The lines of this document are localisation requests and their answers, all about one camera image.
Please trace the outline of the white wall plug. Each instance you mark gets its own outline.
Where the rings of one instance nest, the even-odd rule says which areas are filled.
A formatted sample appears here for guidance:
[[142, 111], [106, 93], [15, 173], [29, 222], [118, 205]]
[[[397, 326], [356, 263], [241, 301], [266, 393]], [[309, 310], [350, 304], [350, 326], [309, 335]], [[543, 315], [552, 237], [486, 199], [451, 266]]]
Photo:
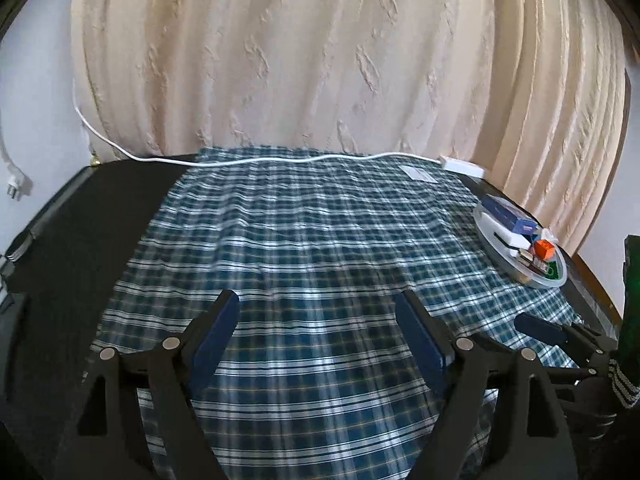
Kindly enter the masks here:
[[1, 160], [3, 165], [6, 166], [6, 171], [9, 175], [8, 180], [6, 180], [6, 194], [14, 202], [19, 202], [24, 197], [32, 194], [32, 180], [14, 162], [6, 147], [3, 132], [0, 132], [0, 152]]

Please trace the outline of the clear plastic bowl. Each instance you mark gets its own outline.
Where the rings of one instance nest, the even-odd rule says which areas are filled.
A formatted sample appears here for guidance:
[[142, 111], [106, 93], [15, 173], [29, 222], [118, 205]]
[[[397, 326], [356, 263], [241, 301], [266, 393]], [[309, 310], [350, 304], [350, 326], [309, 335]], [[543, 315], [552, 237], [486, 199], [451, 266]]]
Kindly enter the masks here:
[[485, 195], [473, 210], [473, 220], [491, 261], [515, 281], [538, 289], [566, 283], [567, 265], [555, 239], [520, 207]]

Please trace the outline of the plaid blue tablecloth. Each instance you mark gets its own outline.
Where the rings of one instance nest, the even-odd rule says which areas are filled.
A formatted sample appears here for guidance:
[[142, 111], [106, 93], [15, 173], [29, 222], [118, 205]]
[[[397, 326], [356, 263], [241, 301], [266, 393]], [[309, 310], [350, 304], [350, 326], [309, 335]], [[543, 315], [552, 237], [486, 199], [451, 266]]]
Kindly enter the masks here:
[[[473, 224], [476, 196], [454, 174], [264, 146], [209, 148], [201, 162], [125, 167], [126, 185], [162, 201], [92, 346], [152, 348], [236, 292], [238, 326], [193, 405], [230, 478], [408, 474], [440, 403], [395, 320], [403, 290], [459, 336], [570, 362], [513, 321], [529, 312], [570, 323], [575, 311], [562, 292], [516, 284], [492, 264]], [[404, 165], [436, 183], [411, 180]]]

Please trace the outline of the orange toy brick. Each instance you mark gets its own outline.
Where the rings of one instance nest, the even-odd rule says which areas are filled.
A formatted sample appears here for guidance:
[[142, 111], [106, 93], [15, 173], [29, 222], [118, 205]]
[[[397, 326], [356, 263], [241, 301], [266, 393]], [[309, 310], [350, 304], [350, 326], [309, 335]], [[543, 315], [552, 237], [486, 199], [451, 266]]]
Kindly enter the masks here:
[[555, 255], [555, 246], [548, 240], [536, 240], [533, 244], [533, 251], [535, 256], [542, 261], [551, 261]]

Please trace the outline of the beige patterned curtain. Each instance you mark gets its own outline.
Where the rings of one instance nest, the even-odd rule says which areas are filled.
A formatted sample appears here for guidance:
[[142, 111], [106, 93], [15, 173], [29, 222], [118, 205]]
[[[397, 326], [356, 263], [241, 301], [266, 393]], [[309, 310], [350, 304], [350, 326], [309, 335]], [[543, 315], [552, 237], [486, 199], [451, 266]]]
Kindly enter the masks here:
[[99, 158], [451, 156], [569, 252], [622, 144], [624, 36], [605, 0], [72, 0], [72, 52]]

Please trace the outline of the white paper label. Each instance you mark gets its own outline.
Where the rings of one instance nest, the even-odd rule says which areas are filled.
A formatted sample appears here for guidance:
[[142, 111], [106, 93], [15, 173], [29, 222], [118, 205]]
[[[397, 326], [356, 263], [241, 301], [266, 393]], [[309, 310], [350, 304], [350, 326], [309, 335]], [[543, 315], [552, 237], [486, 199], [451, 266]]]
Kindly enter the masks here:
[[427, 171], [421, 168], [404, 165], [400, 167], [400, 170], [413, 181], [420, 181], [425, 183], [436, 183], [435, 178], [432, 177]]

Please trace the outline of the blue card box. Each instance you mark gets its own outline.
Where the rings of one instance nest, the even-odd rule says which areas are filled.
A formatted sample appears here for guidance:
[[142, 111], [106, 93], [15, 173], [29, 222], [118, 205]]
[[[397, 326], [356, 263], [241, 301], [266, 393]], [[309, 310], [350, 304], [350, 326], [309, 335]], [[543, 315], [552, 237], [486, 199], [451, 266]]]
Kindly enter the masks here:
[[513, 233], [533, 235], [538, 228], [538, 223], [535, 219], [503, 197], [485, 195], [480, 203], [492, 216]]

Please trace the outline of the white foam block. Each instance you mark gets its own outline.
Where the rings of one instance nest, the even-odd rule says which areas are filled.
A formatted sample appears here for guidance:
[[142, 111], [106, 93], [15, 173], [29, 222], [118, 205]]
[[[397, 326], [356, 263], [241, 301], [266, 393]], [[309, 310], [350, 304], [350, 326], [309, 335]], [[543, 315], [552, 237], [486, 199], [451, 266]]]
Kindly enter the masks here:
[[509, 231], [488, 212], [480, 214], [480, 225], [489, 232], [492, 238], [498, 240], [507, 248], [528, 249], [530, 247], [530, 241], [524, 235]]

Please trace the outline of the white power strip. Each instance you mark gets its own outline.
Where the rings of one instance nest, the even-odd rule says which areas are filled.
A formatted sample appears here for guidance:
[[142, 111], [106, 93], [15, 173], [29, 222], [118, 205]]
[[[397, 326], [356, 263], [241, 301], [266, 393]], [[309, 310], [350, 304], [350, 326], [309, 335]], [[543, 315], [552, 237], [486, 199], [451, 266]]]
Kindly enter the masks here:
[[475, 179], [483, 179], [486, 174], [485, 168], [474, 164], [474, 162], [468, 162], [467, 160], [440, 156], [439, 161], [443, 170], [454, 172], [455, 174], [463, 174], [464, 176]]

